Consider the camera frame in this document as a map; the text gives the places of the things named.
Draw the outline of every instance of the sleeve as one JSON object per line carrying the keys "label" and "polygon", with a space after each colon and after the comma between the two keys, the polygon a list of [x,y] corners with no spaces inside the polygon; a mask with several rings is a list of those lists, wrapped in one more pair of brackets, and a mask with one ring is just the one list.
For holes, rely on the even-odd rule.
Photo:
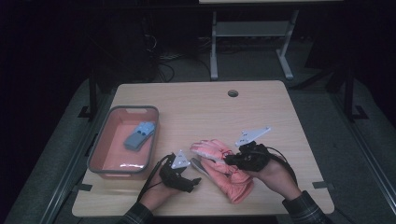
{"label": "sleeve", "polygon": [[295,224],[332,224],[305,190],[300,197],[282,203]]}
{"label": "sleeve", "polygon": [[120,219],[118,224],[149,224],[154,216],[147,207],[141,203],[135,203],[128,212]]}

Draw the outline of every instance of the person's right hand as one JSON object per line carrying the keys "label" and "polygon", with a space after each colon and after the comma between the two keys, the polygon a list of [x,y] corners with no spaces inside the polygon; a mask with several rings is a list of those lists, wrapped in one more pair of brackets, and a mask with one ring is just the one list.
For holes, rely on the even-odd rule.
{"label": "person's right hand", "polygon": [[259,172],[244,172],[259,178],[269,189],[279,193],[288,201],[302,194],[286,168],[277,161],[270,160]]}

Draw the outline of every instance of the pink tray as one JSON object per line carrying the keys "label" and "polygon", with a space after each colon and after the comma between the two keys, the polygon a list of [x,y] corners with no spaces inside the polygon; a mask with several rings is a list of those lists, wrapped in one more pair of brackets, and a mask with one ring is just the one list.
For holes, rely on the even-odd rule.
{"label": "pink tray", "polygon": [[[150,105],[112,108],[93,146],[88,168],[102,178],[146,179],[150,173],[158,118],[158,109]],[[153,122],[155,130],[140,150],[129,150],[123,143],[142,121]]]}

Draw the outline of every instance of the table hole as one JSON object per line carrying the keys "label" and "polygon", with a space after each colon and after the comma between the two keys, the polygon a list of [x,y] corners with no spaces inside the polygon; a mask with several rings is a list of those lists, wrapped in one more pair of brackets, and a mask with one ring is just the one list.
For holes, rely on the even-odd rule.
{"label": "table hole", "polygon": [[236,91],[236,90],[230,90],[230,91],[228,91],[228,95],[230,96],[230,97],[237,97],[238,96],[238,91]]}

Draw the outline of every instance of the pink glove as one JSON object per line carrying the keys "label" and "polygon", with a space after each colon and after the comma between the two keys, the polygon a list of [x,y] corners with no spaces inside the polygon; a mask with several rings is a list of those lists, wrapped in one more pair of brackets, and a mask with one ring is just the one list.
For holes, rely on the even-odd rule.
{"label": "pink glove", "polygon": [[197,164],[198,160],[192,160],[192,165],[210,176],[231,203],[241,203],[252,191],[253,177],[224,162],[225,156],[233,155],[233,152],[219,140],[194,143],[190,150],[201,156],[200,164]]}

